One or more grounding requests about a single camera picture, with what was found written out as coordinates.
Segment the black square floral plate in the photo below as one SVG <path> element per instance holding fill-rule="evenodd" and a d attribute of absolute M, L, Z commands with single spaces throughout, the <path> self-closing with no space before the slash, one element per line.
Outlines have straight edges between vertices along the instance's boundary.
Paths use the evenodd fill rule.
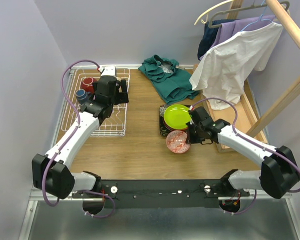
<path fill-rule="evenodd" d="M 166 137 L 171 132 L 163 124 L 163 115 L 168 106 L 170 105 L 161 105 L 159 108 L 159 131 L 160 134 L 164 137 Z"/>

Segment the red bowl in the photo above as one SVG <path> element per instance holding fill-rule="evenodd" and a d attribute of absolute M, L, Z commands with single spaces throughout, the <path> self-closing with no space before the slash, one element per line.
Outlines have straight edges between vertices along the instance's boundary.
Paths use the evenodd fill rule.
<path fill-rule="evenodd" d="M 87 93 L 93 93 L 94 92 L 93 84 L 97 82 L 98 81 L 93 77 L 85 77 L 81 81 L 80 88 Z"/>

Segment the orange round plate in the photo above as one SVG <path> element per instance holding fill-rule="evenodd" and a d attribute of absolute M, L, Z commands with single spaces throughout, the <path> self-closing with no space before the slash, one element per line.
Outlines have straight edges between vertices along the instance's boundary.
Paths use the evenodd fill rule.
<path fill-rule="evenodd" d="M 163 124 L 164 124 L 164 126 L 168 129 L 168 130 L 170 130 L 170 131 L 187 131 L 187 129 L 188 129 L 188 127 L 186 127 L 186 128 L 183 128 L 183 129 L 176 129 L 176 128 L 173 128 L 173 127 L 170 127 L 164 120 L 163 120 Z"/>

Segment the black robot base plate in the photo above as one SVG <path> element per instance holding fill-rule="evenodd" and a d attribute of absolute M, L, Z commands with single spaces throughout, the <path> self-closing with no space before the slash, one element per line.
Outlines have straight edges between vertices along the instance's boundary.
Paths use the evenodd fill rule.
<path fill-rule="evenodd" d="M 104 179 L 101 190 L 114 200 L 117 209 L 218 208 L 221 199 L 249 196 L 244 190 L 228 190 L 218 179 Z"/>

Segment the blue white patterned bowl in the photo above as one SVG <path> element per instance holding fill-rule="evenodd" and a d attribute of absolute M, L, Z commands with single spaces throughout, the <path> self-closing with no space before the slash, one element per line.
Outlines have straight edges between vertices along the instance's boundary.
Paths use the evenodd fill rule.
<path fill-rule="evenodd" d="M 184 131 L 174 130 L 166 137 L 168 149 L 175 154 L 183 154 L 190 149 L 190 144 L 186 142 L 187 133 Z"/>

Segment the blue mug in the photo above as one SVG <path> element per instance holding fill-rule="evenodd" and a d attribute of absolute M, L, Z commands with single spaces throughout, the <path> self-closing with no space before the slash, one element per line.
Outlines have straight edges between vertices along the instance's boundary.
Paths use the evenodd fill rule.
<path fill-rule="evenodd" d="M 92 94 L 90 92 L 86 92 L 84 89 L 77 90 L 75 93 L 75 97 L 80 105 L 83 105 L 87 101 L 92 100 Z"/>

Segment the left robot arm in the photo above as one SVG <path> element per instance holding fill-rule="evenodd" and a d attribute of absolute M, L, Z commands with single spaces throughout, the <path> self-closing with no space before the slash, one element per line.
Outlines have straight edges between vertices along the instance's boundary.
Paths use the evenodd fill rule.
<path fill-rule="evenodd" d="M 70 167 L 87 138 L 111 116 L 113 107 L 128 101 L 126 80 L 110 75 L 100 77 L 95 93 L 77 109 L 77 118 L 63 137 L 44 155 L 33 157 L 34 187 L 60 199 L 73 191 L 96 197 L 101 190 L 99 176 L 90 172 L 72 173 Z"/>

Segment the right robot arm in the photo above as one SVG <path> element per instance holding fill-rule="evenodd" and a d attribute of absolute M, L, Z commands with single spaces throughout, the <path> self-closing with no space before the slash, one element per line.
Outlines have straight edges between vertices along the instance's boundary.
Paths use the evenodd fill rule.
<path fill-rule="evenodd" d="M 257 171 L 229 171 L 220 179 L 220 191 L 224 195 L 231 196 L 241 189 L 256 189 L 280 199 L 300 181 L 300 171 L 289 148 L 262 143 L 240 132 L 225 120 L 214 121 L 201 106 L 192 107 L 189 115 L 191 121 L 187 123 L 188 144 L 210 140 L 230 147 L 260 168 Z"/>

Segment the green round plate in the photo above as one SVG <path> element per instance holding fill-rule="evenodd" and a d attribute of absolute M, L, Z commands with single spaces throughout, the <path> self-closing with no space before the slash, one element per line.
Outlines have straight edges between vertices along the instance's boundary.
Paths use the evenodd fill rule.
<path fill-rule="evenodd" d="M 172 128 L 183 129 L 191 121 L 188 113 L 189 107 L 182 104 L 174 104 L 167 107 L 164 112 L 164 121 Z"/>

